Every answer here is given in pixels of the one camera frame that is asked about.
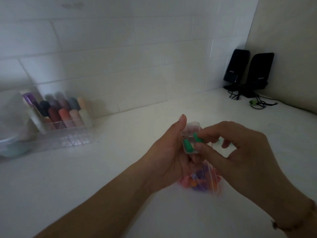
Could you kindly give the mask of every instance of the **brown beaded bracelet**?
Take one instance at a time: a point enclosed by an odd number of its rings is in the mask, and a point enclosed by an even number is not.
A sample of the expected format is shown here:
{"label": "brown beaded bracelet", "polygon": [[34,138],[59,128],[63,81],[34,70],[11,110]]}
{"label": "brown beaded bracelet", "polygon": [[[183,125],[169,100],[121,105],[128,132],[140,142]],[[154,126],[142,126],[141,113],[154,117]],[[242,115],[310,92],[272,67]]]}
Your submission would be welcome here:
{"label": "brown beaded bracelet", "polygon": [[279,227],[278,224],[277,224],[275,221],[272,221],[273,228],[274,228],[275,230],[276,230],[276,229],[280,229],[280,230],[286,231],[286,232],[290,232],[290,231],[297,230],[297,229],[301,228],[301,227],[304,225],[304,222],[305,222],[306,220],[310,219],[311,216],[313,215],[314,211],[316,210],[316,203],[315,203],[315,201],[313,201],[312,199],[311,199],[310,201],[311,201],[310,211],[309,211],[309,213],[308,213],[300,222],[298,222],[297,224],[293,225],[292,227],[282,228],[282,227]]}

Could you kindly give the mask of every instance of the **white brick wall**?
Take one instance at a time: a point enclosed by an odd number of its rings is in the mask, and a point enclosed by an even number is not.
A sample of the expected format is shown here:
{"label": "white brick wall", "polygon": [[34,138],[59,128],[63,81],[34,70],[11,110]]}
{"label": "white brick wall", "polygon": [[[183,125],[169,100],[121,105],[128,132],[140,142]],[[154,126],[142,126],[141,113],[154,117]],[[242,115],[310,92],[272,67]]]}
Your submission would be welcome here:
{"label": "white brick wall", "polygon": [[83,96],[95,117],[223,85],[258,0],[0,0],[0,91]]}

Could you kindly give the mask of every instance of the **mint green object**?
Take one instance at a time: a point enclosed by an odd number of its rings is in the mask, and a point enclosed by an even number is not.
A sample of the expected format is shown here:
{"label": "mint green object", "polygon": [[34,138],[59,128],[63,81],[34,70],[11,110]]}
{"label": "mint green object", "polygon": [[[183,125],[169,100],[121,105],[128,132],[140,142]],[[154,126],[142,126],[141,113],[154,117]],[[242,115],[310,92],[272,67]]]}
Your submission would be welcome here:
{"label": "mint green object", "polygon": [[194,148],[192,147],[192,145],[188,139],[184,139],[183,144],[184,144],[184,148],[185,148],[186,152],[188,152],[188,153],[194,152]]}
{"label": "mint green object", "polygon": [[203,139],[200,139],[199,137],[197,137],[197,133],[194,133],[193,137],[194,137],[196,142],[199,142],[199,143],[204,143],[205,142]]}

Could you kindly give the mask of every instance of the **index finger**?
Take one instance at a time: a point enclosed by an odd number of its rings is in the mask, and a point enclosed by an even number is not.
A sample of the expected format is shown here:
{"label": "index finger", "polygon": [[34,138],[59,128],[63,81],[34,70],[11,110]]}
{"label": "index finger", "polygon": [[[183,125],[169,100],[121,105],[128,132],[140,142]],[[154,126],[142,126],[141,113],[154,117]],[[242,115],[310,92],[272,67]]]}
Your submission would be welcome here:
{"label": "index finger", "polygon": [[245,132],[249,129],[241,124],[232,121],[222,121],[218,124],[201,129],[197,136],[203,139],[206,143],[216,143],[219,137],[223,137],[225,140],[232,142],[237,146],[244,140]]}

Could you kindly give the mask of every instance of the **table surface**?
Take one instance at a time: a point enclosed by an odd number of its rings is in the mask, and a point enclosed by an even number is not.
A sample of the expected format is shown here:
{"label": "table surface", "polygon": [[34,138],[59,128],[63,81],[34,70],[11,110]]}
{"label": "table surface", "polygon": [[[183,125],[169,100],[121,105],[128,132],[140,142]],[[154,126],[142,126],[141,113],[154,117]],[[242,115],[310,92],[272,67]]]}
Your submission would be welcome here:
{"label": "table surface", "polygon": [[[206,127],[232,120],[264,132],[288,178],[317,199],[317,116],[279,103],[264,110],[224,89],[96,120],[93,143],[0,160],[0,237],[32,237],[137,161],[181,114]],[[221,150],[228,155],[229,150]],[[178,184],[141,208],[125,237],[283,237],[224,180],[218,197]]]}

